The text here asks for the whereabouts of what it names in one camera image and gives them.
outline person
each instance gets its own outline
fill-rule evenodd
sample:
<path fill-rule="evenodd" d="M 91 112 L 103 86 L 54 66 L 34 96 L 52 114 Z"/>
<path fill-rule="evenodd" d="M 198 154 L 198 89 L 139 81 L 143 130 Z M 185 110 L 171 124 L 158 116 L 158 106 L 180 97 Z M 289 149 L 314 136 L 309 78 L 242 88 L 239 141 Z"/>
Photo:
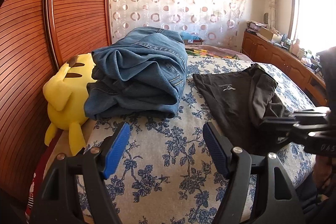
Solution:
<path fill-rule="evenodd" d="M 329 197 L 322 194 L 318 199 L 318 193 L 325 193 L 335 184 L 332 177 L 333 160 L 336 159 L 317 155 L 313 172 L 296 189 L 306 224 L 336 223 L 336 190 L 326 193 Z"/>

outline hand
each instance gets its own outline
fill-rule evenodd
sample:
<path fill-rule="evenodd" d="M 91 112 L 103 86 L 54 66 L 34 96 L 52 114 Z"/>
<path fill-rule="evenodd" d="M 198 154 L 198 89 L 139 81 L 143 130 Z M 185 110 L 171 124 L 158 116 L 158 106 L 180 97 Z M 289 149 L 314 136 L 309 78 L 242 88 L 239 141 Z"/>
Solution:
<path fill-rule="evenodd" d="M 325 182 L 325 180 L 330 176 L 332 165 L 330 164 L 328 157 L 316 155 L 316 162 L 313 170 L 313 181 L 317 188 L 324 189 L 330 183 L 330 179 Z"/>

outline denim fabric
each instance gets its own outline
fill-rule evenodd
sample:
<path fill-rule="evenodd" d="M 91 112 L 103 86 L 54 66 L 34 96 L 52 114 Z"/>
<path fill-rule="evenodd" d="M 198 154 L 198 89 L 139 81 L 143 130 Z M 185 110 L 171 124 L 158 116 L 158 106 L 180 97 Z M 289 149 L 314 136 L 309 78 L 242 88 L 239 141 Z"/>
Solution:
<path fill-rule="evenodd" d="M 154 27 L 130 31 L 92 52 L 96 66 L 84 110 L 91 119 L 139 112 L 172 118 L 184 90 L 188 55 L 177 32 Z"/>

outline floral bedsheet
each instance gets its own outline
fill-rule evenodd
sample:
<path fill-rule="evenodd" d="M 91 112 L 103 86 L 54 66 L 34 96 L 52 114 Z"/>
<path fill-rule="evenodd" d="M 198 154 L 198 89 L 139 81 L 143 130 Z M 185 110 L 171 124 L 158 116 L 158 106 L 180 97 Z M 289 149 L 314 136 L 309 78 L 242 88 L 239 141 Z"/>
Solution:
<path fill-rule="evenodd" d="M 192 74 L 240 71 L 250 65 L 240 60 L 189 56 L 188 79 L 175 118 L 160 120 L 133 114 L 97 121 L 86 150 L 113 135 L 120 122 L 126 121 L 131 127 L 117 171 L 105 181 L 123 223 L 212 222 L 228 181 L 217 172 L 204 142 L 203 124 L 213 117 Z M 270 64 L 260 65 L 278 82 L 276 93 L 289 110 L 314 107 L 282 71 Z M 280 150 L 278 156 L 295 187 L 308 176 L 315 161 L 294 143 Z M 255 186 L 256 176 L 252 175 L 242 220 L 251 213 Z M 86 221 L 92 222 L 81 176 L 78 190 Z"/>

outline wooden wall panel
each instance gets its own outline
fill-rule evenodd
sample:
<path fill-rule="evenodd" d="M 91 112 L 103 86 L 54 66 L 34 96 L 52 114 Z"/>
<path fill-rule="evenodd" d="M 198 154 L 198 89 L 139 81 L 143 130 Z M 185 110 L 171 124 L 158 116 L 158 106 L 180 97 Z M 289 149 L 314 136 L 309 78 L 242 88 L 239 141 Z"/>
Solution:
<path fill-rule="evenodd" d="M 107 46 L 105 0 L 52 0 L 53 24 L 62 61 Z"/>
<path fill-rule="evenodd" d="M 5 0 L 0 8 L 0 187 L 26 201 L 49 125 L 42 94 L 54 74 L 42 0 Z"/>

